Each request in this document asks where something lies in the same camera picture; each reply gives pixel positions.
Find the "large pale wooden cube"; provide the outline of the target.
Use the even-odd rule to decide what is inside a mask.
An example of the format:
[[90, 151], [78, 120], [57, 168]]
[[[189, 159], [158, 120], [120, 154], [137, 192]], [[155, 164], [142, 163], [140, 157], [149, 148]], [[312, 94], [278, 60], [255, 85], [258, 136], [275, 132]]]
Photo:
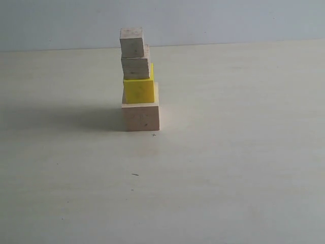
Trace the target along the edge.
[[127, 131], [159, 131], [159, 86], [154, 84], [153, 103], [128, 104], [123, 90], [121, 110]]

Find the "yellow cube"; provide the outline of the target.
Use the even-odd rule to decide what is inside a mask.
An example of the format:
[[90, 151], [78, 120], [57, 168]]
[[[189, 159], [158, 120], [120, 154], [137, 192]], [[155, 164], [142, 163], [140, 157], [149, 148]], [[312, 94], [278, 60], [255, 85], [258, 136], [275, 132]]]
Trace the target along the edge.
[[155, 101], [154, 66], [151, 63], [150, 76], [146, 79], [124, 79], [124, 102], [127, 104], [153, 103]]

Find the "medium wooden cube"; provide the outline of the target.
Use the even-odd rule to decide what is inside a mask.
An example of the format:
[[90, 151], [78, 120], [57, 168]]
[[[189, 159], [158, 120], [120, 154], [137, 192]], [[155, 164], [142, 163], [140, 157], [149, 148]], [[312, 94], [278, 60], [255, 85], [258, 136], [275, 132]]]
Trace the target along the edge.
[[121, 58], [124, 79], [148, 79], [151, 73], [150, 48], [144, 45], [144, 56]]

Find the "small pale wooden cube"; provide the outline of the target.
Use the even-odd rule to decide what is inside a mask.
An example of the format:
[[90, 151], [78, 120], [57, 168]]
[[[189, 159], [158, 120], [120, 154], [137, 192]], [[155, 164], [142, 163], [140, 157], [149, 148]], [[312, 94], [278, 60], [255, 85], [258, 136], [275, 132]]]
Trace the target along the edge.
[[142, 27], [126, 27], [120, 29], [120, 48], [122, 58], [144, 56], [144, 34]]

